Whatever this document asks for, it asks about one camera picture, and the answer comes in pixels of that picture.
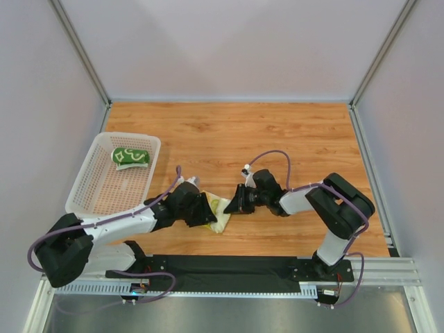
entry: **white enclosure panel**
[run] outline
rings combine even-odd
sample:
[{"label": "white enclosure panel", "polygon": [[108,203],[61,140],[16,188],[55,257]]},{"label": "white enclosure panel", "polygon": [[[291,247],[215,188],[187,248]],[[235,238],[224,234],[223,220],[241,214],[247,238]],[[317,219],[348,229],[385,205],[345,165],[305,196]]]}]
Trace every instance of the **white enclosure panel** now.
[{"label": "white enclosure panel", "polygon": [[22,331],[30,244],[64,213],[104,105],[47,1],[0,9],[0,331]]},{"label": "white enclosure panel", "polygon": [[358,105],[401,253],[444,332],[444,6],[419,1]]},{"label": "white enclosure panel", "polygon": [[113,99],[349,101],[404,0],[62,0]]}]

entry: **purple cable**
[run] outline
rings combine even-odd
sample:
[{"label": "purple cable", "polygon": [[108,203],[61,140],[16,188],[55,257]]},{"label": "purple cable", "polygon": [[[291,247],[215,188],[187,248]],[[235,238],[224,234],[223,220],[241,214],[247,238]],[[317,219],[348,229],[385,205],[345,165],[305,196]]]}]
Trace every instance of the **purple cable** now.
[{"label": "purple cable", "polygon": [[348,296],[348,298],[346,300],[344,300],[343,302],[339,303],[339,304],[335,304],[334,308],[339,308],[339,307],[344,307],[346,306],[348,303],[350,303],[353,298],[355,298],[355,296],[358,293],[359,287],[361,286],[362,283],[362,277],[364,276],[364,255],[360,252],[353,252],[353,253],[348,253],[347,256],[351,257],[353,255],[358,255],[361,257],[361,271],[359,272],[359,278],[358,278],[358,282],[356,283],[356,287],[353,290],[352,294],[350,296]]},{"label": "purple cable", "polygon": [[137,211],[135,211],[133,213],[126,213],[126,214],[122,214],[122,215],[119,215],[119,216],[110,217],[110,218],[105,219],[103,221],[100,221],[98,223],[90,223],[90,224],[85,224],[85,225],[75,225],[74,227],[63,228],[63,229],[51,231],[51,232],[48,232],[47,234],[44,234],[43,236],[38,238],[36,241],[34,241],[34,243],[32,243],[31,246],[28,249],[27,259],[28,259],[29,266],[34,268],[36,271],[39,271],[39,272],[43,273],[43,269],[40,268],[39,266],[37,266],[36,264],[34,264],[34,262],[33,262],[33,251],[40,243],[42,243],[43,241],[45,241],[46,239],[48,239],[48,238],[50,238],[52,236],[56,236],[57,234],[63,234],[65,232],[69,232],[69,231],[80,230],[80,229],[87,229],[87,228],[94,228],[96,226],[101,226],[101,225],[104,225],[106,223],[114,222],[114,221],[117,221],[119,219],[124,219],[126,217],[130,217],[130,216],[134,216],[136,214],[140,214],[143,211],[147,210],[148,208],[154,206],[156,203],[160,202],[173,189],[173,187],[178,182],[178,180],[180,178],[180,174],[182,173],[182,168],[180,167],[180,165],[178,165],[176,167],[176,173],[177,173],[176,179],[173,181],[173,183],[170,185],[170,187],[164,193],[162,193],[160,196],[158,196],[153,202],[149,203],[147,206],[145,206],[145,207],[143,207],[143,208],[141,208],[141,209],[139,209],[139,210],[137,210]]},{"label": "purple cable", "polygon": [[[167,272],[154,272],[154,273],[127,273],[127,272],[123,272],[123,271],[114,271],[114,272],[118,273],[120,275],[130,276],[132,278],[149,278],[149,277],[152,277],[152,276],[168,276],[169,278],[171,278],[171,285],[169,286],[169,288],[166,291],[163,291],[161,294],[159,294],[157,296],[153,296],[153,297],[150,297],[150,298],[143,297],[141,300],[136,300],[135,301],[136,304],[145,304],[145,303],[154,302],[155,300],[159,300],[160,298],[163,298],[168,293],[170,293],[174,289],[174,286],[176,285],[176,277],[173,274],[170,274],[170,273],[167,273]],[[62,309],[58,303],[59,302],[55,302],[54,306],[55,306],[55,308],[59,312],[61,312],[63,314],[66,314],[66,315],[69,315],[69,316],[81,316],[83,314],[92,314],[94,312],[98,312],[98,311],[107,309],[108,307],[113,307],[115,305],[121,305],[122,301],[112,302],[112,303],[103,305],[101,307],[98,307],[96,309],[82,311],[82,312],[66,311],[66,310]]]},{"label": "purple cable", "polygon": [[248,163],[248,164],[249,164],[249,165],[253,165],[253,163],[256,162],[259,158],[261,158],[262,156],[265,156],[265,155],[271,154],[271,153],[279,153],[279,154],[283,154],[283,156],[285,156],[285,158],[287,159],[287,183],[286,183],[286,186],[287,186],[287,189],[289,189],[289,188],[290,188],[290,174],[291,174],[291,161],[290,161],[290,156],[289,156],[289,154],[287,154],[287,153],[285,153],[284,151],[281,151],[281,150],[279,150],[279,149],[273,149],[273,150],[271,150],[271,151],[266,151],[265,153],[262,153],[262,154],[256,156],[256,157],[253,158],[253,159],[251,160],[251,162]]}]

